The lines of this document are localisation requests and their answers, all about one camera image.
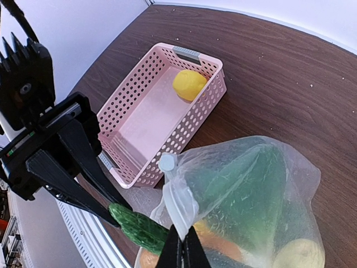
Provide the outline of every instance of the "brown table surface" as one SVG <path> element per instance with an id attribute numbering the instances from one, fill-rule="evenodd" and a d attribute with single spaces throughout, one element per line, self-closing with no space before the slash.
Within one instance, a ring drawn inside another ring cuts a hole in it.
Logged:
<path id="1" fill-rule="evenodd" d="M 357 57 L 317 37 L 236 13 L 150 6 L 108 46 L 74 91 L 86 94 L 97 112 L 158 42 L 224 64 L 227 94 L 187 149 L 250 135 L 295 147 L 322 172 L 312 207 L 326 267 L 357 267 Z M 160 198 L 150 190 L 133 191 L 139 210 L 141 203 L 151 202 L 152 208 Z M 104 225 L 133 264 L 138 247 Z"/>

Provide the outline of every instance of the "yellow object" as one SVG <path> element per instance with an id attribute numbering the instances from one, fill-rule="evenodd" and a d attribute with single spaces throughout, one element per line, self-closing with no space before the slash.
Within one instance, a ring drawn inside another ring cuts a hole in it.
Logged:
<path id="1" fill-rule="evenodd" d="M 314 241 L 296 239 L 286 244 L 274 260 L 273 268 L 324 268 L 325 253 Z"/>
<path id="2" fill-rule="evenodd" d="M 207 79 L 196 71 L 180 71 L 173 80 L 173 89 L 177 95 L 187 101 L 193 101 L 206 85 Z"/>

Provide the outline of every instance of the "pink basket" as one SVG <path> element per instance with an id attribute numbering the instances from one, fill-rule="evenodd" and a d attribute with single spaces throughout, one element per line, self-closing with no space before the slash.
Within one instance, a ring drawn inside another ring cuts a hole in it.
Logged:
<path id="1" fill-rule="evenodd" d="M 99 139 L 116 165 L 109 171 L 123 188 L 158 183 L 161 154 L 179 154 L 226 92 L 222 67 L 218 59 L 160 43 L 122 81 L 98 120 Z M 172 88 L 184 69 L 209 79 L 193 102 Z"/>

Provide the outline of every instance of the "basket handle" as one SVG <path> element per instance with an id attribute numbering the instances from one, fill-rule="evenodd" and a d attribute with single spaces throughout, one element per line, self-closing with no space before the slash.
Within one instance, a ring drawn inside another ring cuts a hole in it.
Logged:
<path id="1" fill-rule="evenodd" d="M 186 49 L 181 46 L 174 46 L 172 50 L 176 53 L 176 55 L 180 59 L 187 60 L 190 61 L 191 63 L 201 65 L 200 58 L 199 58 L 199 55 L 201 53 L 194 50 Z"/>

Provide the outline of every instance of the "green toy vegetable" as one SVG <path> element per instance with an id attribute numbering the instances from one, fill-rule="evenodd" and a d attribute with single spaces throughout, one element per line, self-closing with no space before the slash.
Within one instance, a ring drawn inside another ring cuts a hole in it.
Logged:
<path id="1" fill-rule="evenodd" d="M 135 244 L 160 255 L 168 236 L 168 229 L 145 215 L 112 203 L 109 205 L 112 217 L 121 225 L 123 233 Z"/>
<path id="2" fill-rule="evenodd" d="M 286 184 L 282 153 L 273 145 L 254 146 L 223 171 L 229 174 L 225 180 L 239 181 L 239 186 L 208 214 L 208 225 L 245 250 L 272 253 Z M 208 196 L 220 194 L 214 188 L 206 192 Z"/>

